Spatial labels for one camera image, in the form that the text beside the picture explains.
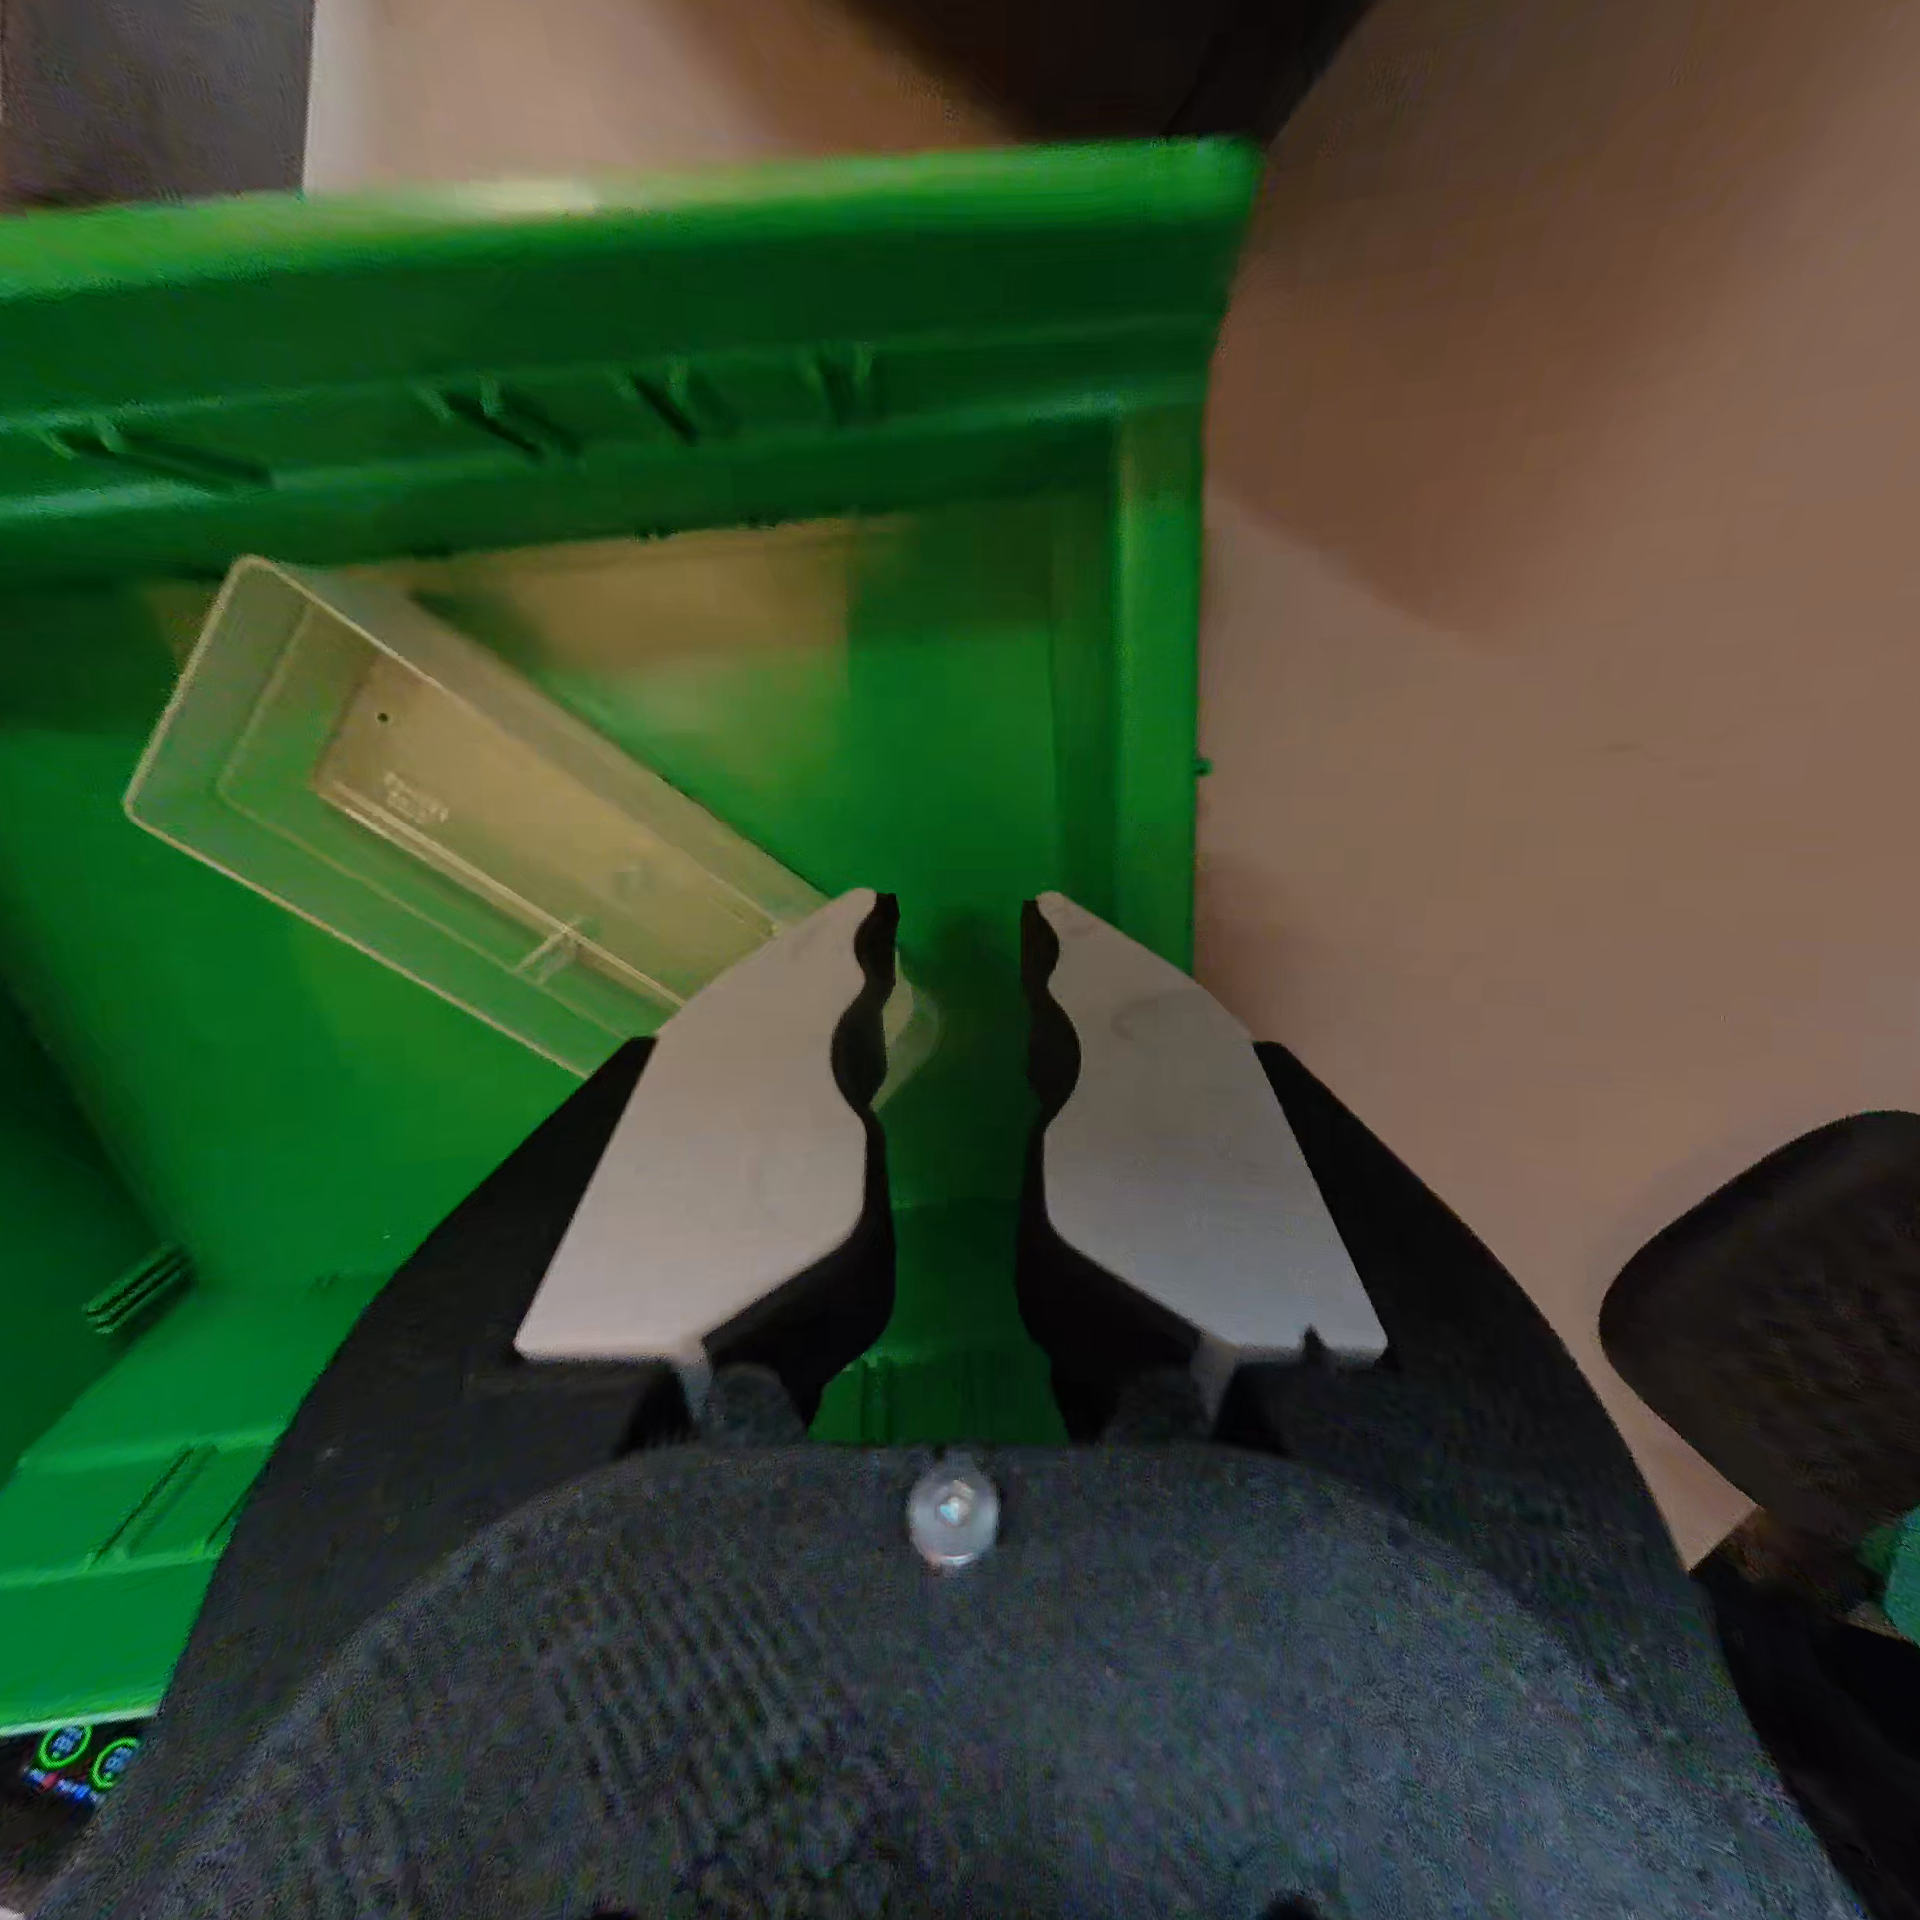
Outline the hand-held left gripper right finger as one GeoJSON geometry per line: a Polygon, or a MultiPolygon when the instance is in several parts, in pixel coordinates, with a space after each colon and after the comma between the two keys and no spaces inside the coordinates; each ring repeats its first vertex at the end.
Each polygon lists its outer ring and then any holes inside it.
{"type": "Polygon", "coordinates": [[[1210,1429],[1245,1370],[1382,1366],[1382,1317],[1240,1019],[1062,893],[1023,906],[1018,947],[1018,1314],[1064,1429],[1111,1435],[1157,1393],[1210,1429]]]}

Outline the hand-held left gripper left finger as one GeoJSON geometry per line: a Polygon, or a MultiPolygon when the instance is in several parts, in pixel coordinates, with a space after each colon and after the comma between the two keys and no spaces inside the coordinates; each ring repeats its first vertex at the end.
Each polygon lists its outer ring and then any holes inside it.
{"type": "Polygon", "coordinates": [[[853,889],[663,1023],[516,1355],[651,1363],[692,1415],[754,1366],[810,1422],[898,1292],[879,1125],[894,989],[898,901],[853,889]]]}

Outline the clear plastic drawer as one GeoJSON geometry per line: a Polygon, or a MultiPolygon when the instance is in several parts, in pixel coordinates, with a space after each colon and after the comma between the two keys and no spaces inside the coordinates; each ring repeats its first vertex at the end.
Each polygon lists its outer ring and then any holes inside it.
{"type": "Polygon", "coordinates": [[[411,594],[267,557],[124,813],[575,1078],[828,901],[411,594]]]}

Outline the dark device with green lights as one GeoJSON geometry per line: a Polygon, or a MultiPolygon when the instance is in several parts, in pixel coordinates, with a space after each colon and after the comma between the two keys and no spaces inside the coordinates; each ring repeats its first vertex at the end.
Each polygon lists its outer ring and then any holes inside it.
{"type": "Polygon", "coordinates": [[[88,1818],[119,1792],[151,1727],[151,1718],[94,1718],[5,1734],[3,1810],[88,1818]]]}

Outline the pale desk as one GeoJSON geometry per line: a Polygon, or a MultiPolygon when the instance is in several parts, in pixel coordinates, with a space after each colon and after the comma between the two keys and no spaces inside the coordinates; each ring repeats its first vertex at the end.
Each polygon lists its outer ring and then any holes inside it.
{"type": "Polygon", "coordinates": [[[1210,380],[1199,969],[1500,1255],[1916,1106],[1916,2],[1382,2],[1210,380]]]}

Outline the green plastic bin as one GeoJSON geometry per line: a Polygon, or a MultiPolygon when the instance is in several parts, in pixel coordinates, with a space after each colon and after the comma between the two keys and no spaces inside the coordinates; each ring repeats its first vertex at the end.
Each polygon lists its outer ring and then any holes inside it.
{"type": "Polygon", "coordinates": [[[3,222],[3,1734],[220,1601],[679,1422],[516,1355],[661,1029],[575,1078],[124,813],[232,563],[386,581],[898,901],[845,1442],[1058,1437],[1023,906],[1192,961],[1234,140],[3,222]]]}

